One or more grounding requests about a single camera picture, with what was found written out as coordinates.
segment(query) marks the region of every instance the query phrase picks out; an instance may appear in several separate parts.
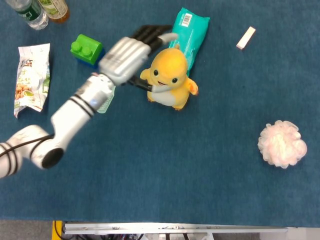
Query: plush toy mouth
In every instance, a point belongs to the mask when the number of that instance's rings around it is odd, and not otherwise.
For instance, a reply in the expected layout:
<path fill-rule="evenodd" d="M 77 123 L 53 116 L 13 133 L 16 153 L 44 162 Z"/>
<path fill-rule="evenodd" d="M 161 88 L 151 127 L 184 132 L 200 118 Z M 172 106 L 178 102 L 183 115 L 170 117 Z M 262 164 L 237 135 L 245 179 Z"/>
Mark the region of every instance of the plush toy mouth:
<path fill-rule="evenodd" d="M 159 83 L 159 85 L 167 86 L 167 84 L 164 84 L 164 83 L 162 83 L 162 82 L 159 82 L 159 81 L 158 81 L 158 83 Z"/>

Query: metal frame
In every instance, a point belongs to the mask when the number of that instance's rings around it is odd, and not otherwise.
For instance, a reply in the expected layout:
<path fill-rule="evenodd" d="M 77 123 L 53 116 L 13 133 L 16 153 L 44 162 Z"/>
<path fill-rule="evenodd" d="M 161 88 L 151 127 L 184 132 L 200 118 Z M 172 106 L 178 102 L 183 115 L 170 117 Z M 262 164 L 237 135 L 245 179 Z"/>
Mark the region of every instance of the metal frame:
<path fill-rule="evenodd" d="M 212 234 L 217 233 L 285 233 L 287 227 L 269 226 L 235 226 L 235 225 L 209 225 L 187 223 L 76 223 L 65 224 L 65 234 L 205 234 L 207 240 L 213 240 Z"/>

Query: green lego block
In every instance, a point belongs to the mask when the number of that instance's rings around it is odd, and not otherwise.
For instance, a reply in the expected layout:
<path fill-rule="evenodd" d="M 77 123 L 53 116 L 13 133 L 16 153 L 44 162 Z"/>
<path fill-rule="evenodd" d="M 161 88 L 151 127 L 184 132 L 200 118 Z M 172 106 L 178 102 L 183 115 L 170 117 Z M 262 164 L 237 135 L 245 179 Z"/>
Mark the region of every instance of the green lego block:
<path fill-rule="evenodd" d="M 71 44 L 70 52 L 76 58 L 88 64 L 95 65 L 102 50 L 103 46 L 101 42 L 80 34 Z"/>

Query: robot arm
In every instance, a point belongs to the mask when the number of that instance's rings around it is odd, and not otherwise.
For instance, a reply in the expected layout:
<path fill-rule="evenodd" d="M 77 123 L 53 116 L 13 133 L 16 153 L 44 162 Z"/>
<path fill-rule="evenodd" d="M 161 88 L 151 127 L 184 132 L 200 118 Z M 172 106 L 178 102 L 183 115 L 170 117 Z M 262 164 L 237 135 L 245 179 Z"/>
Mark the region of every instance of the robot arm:
<path fill-rule="evenodd" d="M 163 34 L 169 29 L 169 25 L 145 25 L 132 37 L 118 41 L 99 62 L 99 74 L 93 73 L 51 117 L 54 135 L 30 125 L 0 143 L 0 178 L 15 174 L 23 158 L 30 159 L 41 169 L 57 164 L 69 142 L 108 99 L 115 85 L 130 82 L 147 91 L 166 91 L 162 86 L 149 85 L 133 75 L 152 52 L 178 37 L 175 33 Z"/>

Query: stuffed animal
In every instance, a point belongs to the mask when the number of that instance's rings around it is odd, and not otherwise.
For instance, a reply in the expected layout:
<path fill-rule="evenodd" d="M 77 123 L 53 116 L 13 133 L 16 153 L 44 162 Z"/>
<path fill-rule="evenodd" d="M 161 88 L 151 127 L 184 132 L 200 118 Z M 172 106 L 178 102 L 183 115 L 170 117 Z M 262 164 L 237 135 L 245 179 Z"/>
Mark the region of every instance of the stuffed animal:
<path fill-rule="evenodd" d="M 198 86 L 187 76 L 187 59 L 179 45 L 166 48 L 155 56 L 151 67 L 142 71 L 140 78 L 151 85 L 167 86 L 167 91 L 147 93 L 150 102 L 157 102 L 181 110 L 189 97 L 198 95 Z"/>

